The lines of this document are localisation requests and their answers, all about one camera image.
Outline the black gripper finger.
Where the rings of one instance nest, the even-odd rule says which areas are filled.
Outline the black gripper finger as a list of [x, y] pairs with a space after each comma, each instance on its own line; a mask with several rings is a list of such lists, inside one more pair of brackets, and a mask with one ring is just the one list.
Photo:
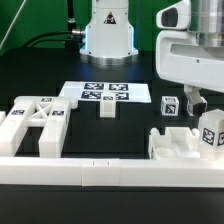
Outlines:
[[192, 85], [184, 85], [184, 93], [187, 97], [187, 101], [194, 102], [194, 115], [200, 117], [207, 108], [206, 101], [200, 95], [200, 88]]

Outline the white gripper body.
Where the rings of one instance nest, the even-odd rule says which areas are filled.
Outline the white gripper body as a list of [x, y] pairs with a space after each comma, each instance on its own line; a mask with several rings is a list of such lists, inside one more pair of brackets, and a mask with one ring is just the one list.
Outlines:
[[161, 31], [156, 71], [164, 80], [224, 93], [224, 47], [199, 46], [187, 31]]

